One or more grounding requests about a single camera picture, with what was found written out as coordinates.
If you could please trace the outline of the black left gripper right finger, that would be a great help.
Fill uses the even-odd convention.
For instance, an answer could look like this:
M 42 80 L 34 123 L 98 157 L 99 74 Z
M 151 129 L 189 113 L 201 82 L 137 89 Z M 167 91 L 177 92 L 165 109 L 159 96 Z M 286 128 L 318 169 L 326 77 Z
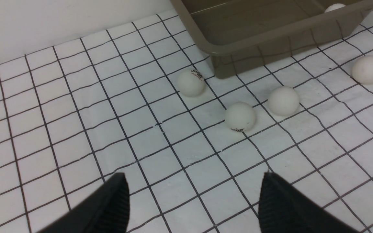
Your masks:
M 259 198 L 262 233 L 356 233 L 273 172 L 264 174 Z

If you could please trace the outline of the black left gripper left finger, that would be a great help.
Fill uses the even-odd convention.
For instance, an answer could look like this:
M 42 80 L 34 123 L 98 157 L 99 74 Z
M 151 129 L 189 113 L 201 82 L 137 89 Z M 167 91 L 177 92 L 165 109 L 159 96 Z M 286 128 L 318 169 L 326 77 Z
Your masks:
M 125 174 L 118 172 L 40 233 L 125 233 L 129 219 L 129 186 Z

